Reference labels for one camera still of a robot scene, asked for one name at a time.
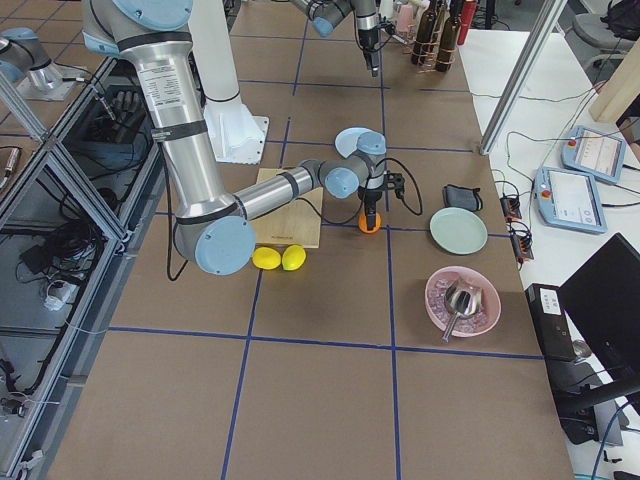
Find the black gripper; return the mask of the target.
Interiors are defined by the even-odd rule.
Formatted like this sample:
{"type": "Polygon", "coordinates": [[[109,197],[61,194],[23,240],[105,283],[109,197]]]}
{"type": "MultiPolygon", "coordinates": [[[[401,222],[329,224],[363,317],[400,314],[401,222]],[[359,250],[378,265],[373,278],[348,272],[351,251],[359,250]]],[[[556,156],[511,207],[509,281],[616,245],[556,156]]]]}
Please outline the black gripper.
{"type": "Polygon", "coordinates": [[[363,203],[366,230],[377,230],[377,202],[385,191],[394,191],[398,198],[404,197],[404,177],[401,173],[389,172],[384,164],[378,166],[371,178],[358,188],[358,198],[363,203]]]}
{"type": "Polygon", "coordinates": [[[387,43],[381,39],[381,33],[389,36],[396,34],[396,26],[392,20],[381,18],[378,14],[369,16],[356,16],[355,27],[357,32],[357,44],[364,53],[364,59],[371,75],[377,77],[380,72],[380,51],[387,43]]]}

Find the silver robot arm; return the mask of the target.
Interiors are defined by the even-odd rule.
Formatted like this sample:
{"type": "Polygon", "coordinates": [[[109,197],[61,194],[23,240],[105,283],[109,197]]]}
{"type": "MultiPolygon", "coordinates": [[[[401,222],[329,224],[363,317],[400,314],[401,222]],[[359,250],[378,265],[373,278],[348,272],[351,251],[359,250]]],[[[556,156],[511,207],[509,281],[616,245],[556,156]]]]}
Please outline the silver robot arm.
{"type": "Polygon", "coordinates": [[[252,221],[323,188],[357,194],[372,212],[391,174],[386,141],[368,131],[337,161],[308,159],[298,167],[230,193],[218,163],[247,158],[264,137],[243,104],[228,23],[219,1],[86,1],[86,46],[130,62],[165,152],[180,204],[172,231],[178,252],[202,270],[229,275],[251,258],[252,221]]]}
{"type": "Polygon", "coordinates": [[[386,42],[381,40],[381,33],[394,35],[396,30],[391,18],[379,13],[377,1],[293,0],[292,4],[306,16],[315,31],[323,38],[329,37],[336,27],[349,14],[352,14],[356,45],[363,55],[371,76],[377,77],[379,75],[381,50],[386,45],[386,42]]]}

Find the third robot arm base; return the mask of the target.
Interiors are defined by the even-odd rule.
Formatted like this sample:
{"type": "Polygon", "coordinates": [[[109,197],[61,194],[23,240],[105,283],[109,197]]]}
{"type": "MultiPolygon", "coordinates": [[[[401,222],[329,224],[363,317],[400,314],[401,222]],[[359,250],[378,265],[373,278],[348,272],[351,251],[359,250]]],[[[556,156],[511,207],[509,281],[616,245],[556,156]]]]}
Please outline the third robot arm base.
{"type": "Polygon", "coordinates": [[[63,73],[42,46],[37,34],[27,27],[1,32],[1,72],[27,100],[63,101],[74,80],[63,73]]]}

